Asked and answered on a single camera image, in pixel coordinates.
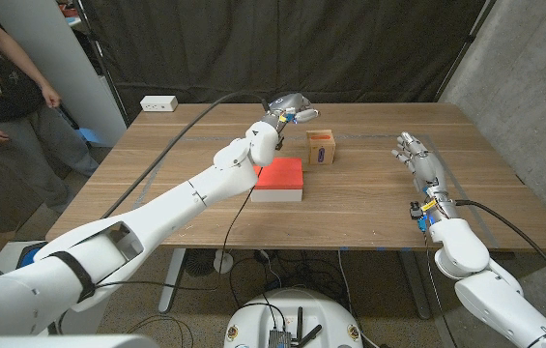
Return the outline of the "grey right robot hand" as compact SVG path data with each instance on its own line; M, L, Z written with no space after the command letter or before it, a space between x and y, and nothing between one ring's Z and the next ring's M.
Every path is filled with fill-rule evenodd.
M458 218L455 203L449 198L445 170L438 157L414 136L403 131L397 137L397 150L391 153L414 175L413 183L423 195L421 210L430 224Z

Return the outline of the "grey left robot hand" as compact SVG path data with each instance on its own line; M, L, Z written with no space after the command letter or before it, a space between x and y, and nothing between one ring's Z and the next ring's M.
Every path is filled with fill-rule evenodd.
M278 97L269 103L262 121L273 126L281 133L288 123L306 123L317 118L320 112L313 108L309 99L301 93Z

